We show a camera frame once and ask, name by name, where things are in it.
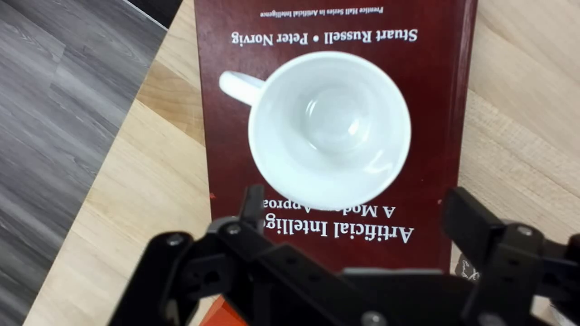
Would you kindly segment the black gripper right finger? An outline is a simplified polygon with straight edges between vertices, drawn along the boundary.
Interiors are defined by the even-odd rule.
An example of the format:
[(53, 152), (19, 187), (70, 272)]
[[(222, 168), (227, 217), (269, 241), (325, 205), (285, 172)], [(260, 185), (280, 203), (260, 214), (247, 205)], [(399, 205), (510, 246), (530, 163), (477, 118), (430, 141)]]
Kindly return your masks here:
[(566, 244), (552, 241), (497, 217), (463, 187), (445, 199), (445, 230), (479, 272), (463, 308), (468, 326), (548, 326), (532, 313), (537, 295), (580, 324), (580, 234)]

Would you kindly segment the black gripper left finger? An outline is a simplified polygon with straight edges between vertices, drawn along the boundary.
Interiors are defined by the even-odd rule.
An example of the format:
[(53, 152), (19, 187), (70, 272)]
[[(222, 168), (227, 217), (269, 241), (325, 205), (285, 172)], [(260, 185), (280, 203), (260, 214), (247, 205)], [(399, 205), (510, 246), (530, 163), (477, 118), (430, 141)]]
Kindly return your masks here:
[(109, 326), (187, 326), (204, 299), (222, 295), (247, 326), (338, 326), (336, 275), (262, 230), (264, 187), (247, 188), (238, 215), (216, 219), (202, 239), (155, 235)]

